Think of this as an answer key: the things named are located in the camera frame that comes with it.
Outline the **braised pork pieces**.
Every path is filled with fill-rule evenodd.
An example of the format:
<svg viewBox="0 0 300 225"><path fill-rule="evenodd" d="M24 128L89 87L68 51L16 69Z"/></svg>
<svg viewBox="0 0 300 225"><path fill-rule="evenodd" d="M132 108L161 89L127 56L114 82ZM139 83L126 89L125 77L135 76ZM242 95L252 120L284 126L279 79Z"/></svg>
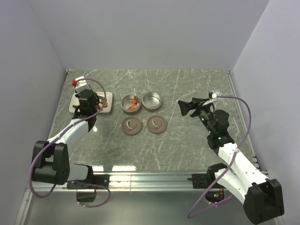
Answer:
<svg viewBox="0 0 300 225"><path fill-rule="evenodd" d="M139 101L137 101L136 99L132 99L132 100L131 100L131 103L132 103L133 105L139 105Z"/></svg>

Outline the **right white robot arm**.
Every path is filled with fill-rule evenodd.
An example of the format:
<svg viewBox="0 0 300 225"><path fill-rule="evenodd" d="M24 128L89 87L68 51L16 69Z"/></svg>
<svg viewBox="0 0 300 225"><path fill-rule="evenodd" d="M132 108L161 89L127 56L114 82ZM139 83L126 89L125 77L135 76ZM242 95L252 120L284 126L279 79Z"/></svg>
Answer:
<svg viewBox="0 0 300 225"><path fill-rule="evenodd" d="M209 147L224 163L212 165L206 173L206 187L190 209L187 217L194 218L204 210L193 213L203 198L210 201L211 209L236 197L243 205L249 221L258 225L284 215L282 186L277 179L269 179L260 172L240 151L240 146L230 137L229 114L216 110L213 101L221 96L213 94L207 99L193 98L191 102L178 101L182 116L193 111L191 117L198 117L209 135Z"/></svg>

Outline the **metal food tongs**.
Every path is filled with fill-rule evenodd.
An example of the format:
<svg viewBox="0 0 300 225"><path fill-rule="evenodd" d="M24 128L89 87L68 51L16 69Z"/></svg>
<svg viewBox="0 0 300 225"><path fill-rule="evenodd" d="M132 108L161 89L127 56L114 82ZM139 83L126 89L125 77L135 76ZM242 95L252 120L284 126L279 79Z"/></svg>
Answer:
<svg viewBox="0 0 300 225"><path fill-rule="evenodd" d="M107 99L103 96L98 95L97 92L94 91L93 94L94 94L94 99L97 104L107 102Z"/></svg>

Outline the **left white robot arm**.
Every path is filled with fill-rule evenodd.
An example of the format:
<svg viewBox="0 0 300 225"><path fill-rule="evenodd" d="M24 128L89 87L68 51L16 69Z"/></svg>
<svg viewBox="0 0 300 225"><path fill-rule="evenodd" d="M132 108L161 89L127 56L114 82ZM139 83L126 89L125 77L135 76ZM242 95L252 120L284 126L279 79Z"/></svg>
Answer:
<svg viewBox="0 0 300 225"><path fill-rule="evenodd" d="M96 123L98 113L96 105L99 98L85 89L75 95L79 105L67 127L47 141L38 141L34 145L30 179L32 181L62 185L70 175L68 150L75 146Z"/></svg>

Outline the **fried chicken drumstick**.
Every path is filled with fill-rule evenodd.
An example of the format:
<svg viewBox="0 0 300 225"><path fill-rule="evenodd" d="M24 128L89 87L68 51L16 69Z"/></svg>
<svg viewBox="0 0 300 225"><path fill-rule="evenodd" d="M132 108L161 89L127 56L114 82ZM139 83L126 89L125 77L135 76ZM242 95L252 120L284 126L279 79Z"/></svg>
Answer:
<svg viewBox="0 0 300 225"><path fill-rule="evenodd" d="M107 108L107 107L108 107L108 103L107 102L105 102L105 103L99 103L98 105L96 105L97 110L104 109L104 108Z"/></svg>

